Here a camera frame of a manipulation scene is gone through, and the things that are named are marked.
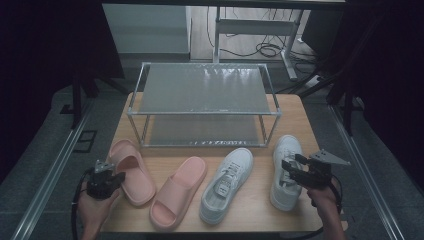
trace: shoe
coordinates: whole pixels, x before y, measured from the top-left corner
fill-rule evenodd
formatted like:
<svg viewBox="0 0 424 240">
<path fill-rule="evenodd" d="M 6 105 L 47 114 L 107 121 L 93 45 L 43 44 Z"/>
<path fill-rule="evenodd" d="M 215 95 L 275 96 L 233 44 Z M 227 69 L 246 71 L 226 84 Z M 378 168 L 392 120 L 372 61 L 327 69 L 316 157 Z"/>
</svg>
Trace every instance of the shoe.
<svg viewBox="0 0 424 240">
<path fill-rule="evenodd" d="M 158 231 L 169 232 L 178 227 L 206 173 L 206 162 L 191 157 L 168 177 L 150 207 L 150 222 Z"/>
<path fill-rule="evenodd" d="M 116 142 L 109 151 L 109 162 L 115 164 L 115 174 L 125 172 L 122 190 L 135 207 L 148 202 L 156 193 L 156 185 L 137 147 L 128 139 Z"/>
<path fill-rule="evenodd" d="M 249 177 L 252 167 L 253 155 L 246 148 L 238 148 L 225 157 L 203 192 L 199 213 L 203 221 L 209 224 L 222 221 L 238 189 Z"/>
<path fill-rule="evenodd" d="M 299 141 L 291 135 L 282 136 L 274 149 L 275 171 L 270 196 L 272 205 L 282 211 L 292 210 L 302 192 L 302 187 L 281 167 L 281 161 L 284 160 L 292 167 L 302 170 L 302 165 L 295 161 L 295 154 L 302 154 Z"/>
</svg>

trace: pink slide sandal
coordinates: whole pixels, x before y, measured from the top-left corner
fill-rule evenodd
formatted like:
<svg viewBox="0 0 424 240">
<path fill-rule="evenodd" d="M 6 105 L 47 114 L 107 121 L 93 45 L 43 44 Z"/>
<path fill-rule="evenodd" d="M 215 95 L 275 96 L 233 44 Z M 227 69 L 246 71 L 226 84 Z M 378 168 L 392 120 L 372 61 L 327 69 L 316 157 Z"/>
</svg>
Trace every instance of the pink slide sandal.
<svg viewBox="0 0 424 240">
<path fill-rule="evenodd" d="M 134 143 L 118 141 L 111 147 L 109 159 L 115 164 L 116 173 L 125 172 L 121 186 L 133 206 L 139 207 L 155 195 L 156 186 Z"/>
<path fill-rule="evenodd" d="M 157 230 L 172 231 L 180 224 L 206 172 L 205 161 L 191 157 L 168 177 L 150 207 L 150 221 Z"/>
</svg>

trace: white sneaker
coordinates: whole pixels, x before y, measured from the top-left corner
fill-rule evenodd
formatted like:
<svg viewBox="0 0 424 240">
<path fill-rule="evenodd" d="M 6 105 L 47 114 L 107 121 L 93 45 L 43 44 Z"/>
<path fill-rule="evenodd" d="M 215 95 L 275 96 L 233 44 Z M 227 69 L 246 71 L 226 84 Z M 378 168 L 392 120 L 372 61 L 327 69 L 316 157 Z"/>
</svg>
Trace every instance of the white sneaker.
<svg viewBox="0 0 424 240">
<path fill-rule="evenodd" d="M 302 170 L 302 165 L 294 160 L 295 154 L 302 154 L 299 141 L 291 136 L 282 136 L 274 149 L 274 180 L 271 187 L 271 203 L 282 211 L 290 211 L 296 205 L 302 187 L 290 178 L 290 174 L 281 167 L 284 160 L 292 167 Z"/>
<path fill-rule="evenodd" d="M 225 157 L 203 192 L 199 213 L 203 221 L 209 224 L 222 221 L 237 190 L 249 177 L 252 167 L 253 155 L 246 148 L 238 148 Z"/>
</svg>

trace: black curtain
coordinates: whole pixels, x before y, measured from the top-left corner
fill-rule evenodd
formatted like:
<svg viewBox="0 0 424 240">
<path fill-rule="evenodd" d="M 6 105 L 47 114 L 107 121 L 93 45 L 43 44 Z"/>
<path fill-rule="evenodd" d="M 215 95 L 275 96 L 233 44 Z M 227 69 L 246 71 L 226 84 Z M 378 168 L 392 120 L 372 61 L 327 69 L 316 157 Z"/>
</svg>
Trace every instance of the black curtain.
<svg viewBox="0 0 424 240">
<path fill-rule="evenodd" d="M 419 1 L 395 1 L 355 68 L 364 116 L 424 189 L 424 18 Z"/>
<path fill-rule="evenodd" d="M 53 94 L 76 72 L 84 81 L 124 74 L 97 0 L 1 1 L 0 35 L 3 181 L 43 124 Z"/>
</svg>

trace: glass shelf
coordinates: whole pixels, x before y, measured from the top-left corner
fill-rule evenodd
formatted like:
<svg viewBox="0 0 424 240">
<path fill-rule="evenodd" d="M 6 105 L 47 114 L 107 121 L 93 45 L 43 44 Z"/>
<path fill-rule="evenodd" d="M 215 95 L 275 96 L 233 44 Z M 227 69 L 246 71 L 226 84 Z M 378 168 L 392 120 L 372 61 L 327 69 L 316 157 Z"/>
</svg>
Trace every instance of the glass shelf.
<svg viewBox="0 0 424 240">
<path fill-rule="evenodd" d="M 265 147 L 281 110 L 264 83 L 264 64 L 143 63 L 127 114 L 143 147 Z"/>
</svg>

